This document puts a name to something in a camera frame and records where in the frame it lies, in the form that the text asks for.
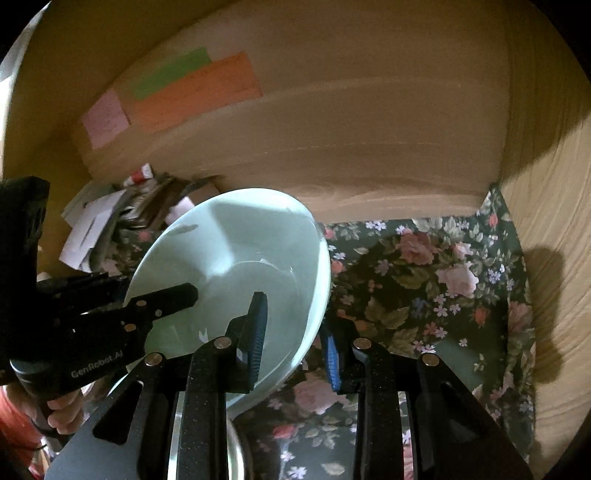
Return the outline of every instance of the pink sticky note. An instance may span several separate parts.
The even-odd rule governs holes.
[[[129,127],[129,120],[113,89],[107,90],[90,109],[82,115],[82,124],[88,133],[93,150],[100,148]]]

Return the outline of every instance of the green sticky note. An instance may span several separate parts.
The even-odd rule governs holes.
[[[131,86],[132,93],[136,100],[143,100],[211,62],[205,47],[198,48],[142,77]]]

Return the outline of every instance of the light blue bowl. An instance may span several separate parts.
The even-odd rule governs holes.
[[[197,205],[156,240],[126,303],[185,282],[199,289],[199,300],[156,320],[146,353],[192,353],[244,315],[255,291],[267,294],[259,381],[247,395],[226,396],[232,419],[276,389],[314,341],[330,294],[328,247],[312,214],[295,198],[275,190],[236,190]]]

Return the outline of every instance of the blue gripper pad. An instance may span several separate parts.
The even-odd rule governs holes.
[[[341,386],[339,352],[336,348],[335,337],[325,325],[320,327],[320,343],[326,364],[326,377],[329,379],[333,391],[338,392]]]

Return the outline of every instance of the white paper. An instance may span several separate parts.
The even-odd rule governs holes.
[[[195,207],[195,205],[191,200],[189,200],[189,197],[183,197],[182,200],[178,202],[174,207],[170,207],[168,209],[168,215],[164,219],[164,222],[166,223],[166,225],[170,225],[171,223],[181,218],[193,207]]]
[[[91,272],[92,249],[128,194],[121,190],[86,205],[61,250],[60,261],[76,270]]]
[[[84,211],[84,207],[90,202],[112,193],[114,188],[108,183],[97,183],[93,180],[84,185],[76,196],[66,205],[61,217],[72,228],[78,222],[78,219]]]

